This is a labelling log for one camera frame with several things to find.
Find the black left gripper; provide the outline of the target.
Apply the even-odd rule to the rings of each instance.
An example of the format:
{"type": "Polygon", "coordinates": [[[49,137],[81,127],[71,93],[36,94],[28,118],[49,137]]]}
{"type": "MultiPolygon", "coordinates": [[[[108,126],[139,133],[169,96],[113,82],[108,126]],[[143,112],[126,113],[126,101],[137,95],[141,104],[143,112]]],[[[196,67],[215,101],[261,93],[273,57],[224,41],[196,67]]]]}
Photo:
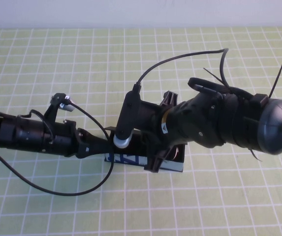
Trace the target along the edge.
{"type": "Polygon", "coordinates": [[[75,121],[56,122],[53,131],[52,140],[50,137],[43,140],[43,152],[46,154],[86,158],[108,152],[109,142],[106,139],[94,136],[85,129],[77,128],[75,121]]]}

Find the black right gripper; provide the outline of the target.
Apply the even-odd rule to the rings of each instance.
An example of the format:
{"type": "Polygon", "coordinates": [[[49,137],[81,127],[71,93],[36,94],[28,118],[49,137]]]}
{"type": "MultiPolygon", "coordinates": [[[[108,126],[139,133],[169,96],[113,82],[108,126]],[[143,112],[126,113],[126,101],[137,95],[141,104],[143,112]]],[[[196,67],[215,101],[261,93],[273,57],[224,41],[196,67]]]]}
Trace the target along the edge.
{"type": "Polygon", "coordinates": [[[160,118],[160,139],[164,146],[146,145],[147,163],[144,170],[158,173],[160,169],[178,171],[174,158],[178,155],[175,145],[196,142],[205,148],[224,144],[219,133],[219,112],[223,96],[198,94],[177,105],[178,94],[167,91],[160,103],[166,109],[160,118]]]}

